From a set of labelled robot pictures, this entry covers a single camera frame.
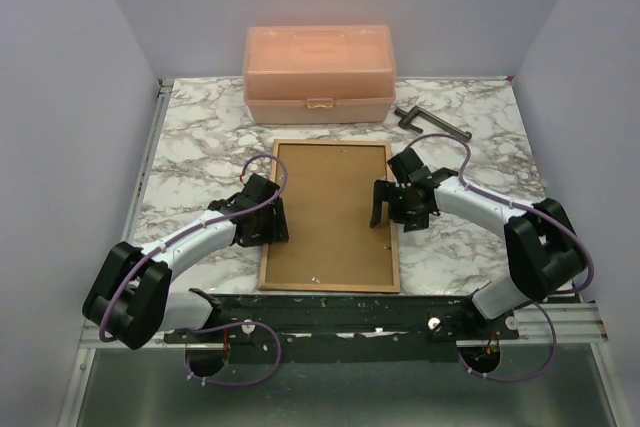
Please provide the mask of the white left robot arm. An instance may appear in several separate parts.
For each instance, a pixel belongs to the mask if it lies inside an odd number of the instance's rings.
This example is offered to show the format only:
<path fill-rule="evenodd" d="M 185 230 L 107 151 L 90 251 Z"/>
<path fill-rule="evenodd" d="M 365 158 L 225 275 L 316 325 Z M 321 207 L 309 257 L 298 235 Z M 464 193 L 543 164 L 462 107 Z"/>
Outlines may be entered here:
<path fill-rule="evenodd" d="M 195 291 L 172 293 L 171 284 L 219 250 L 286 242 L 282 190 L 253 174 L 240 192 L 212 201 L 177 231 L 142 246 L 122 241 L 112 247 L 82 307 L 100 340 L 132 350 L 171 330 L 188 330 L 201 342 L 214 340 L 222 319 L 213 304 Z"/>

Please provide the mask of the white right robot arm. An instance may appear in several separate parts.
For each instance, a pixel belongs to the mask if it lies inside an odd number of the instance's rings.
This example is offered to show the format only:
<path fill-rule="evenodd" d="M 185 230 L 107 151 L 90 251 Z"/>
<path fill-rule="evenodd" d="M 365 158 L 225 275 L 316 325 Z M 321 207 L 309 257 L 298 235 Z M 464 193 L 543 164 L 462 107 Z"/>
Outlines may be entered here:
<path fill-rule="evenodd" d="M 425 230 L 442 213 L 461 217 L 504 241 L 508 272 L 471 295 L 460 326 L 480 339 L 496 327 L 496 318 L 516 307 L 541 301 L 587 268 L 586 255 L 557 201 L 510 200 L 485 191 L 449 168 L 430 170 L 412 148 L 387 161 L 393 181 L 373 185 L 369 226 L 381 223 L 382 212 L 406 232 Z"/>

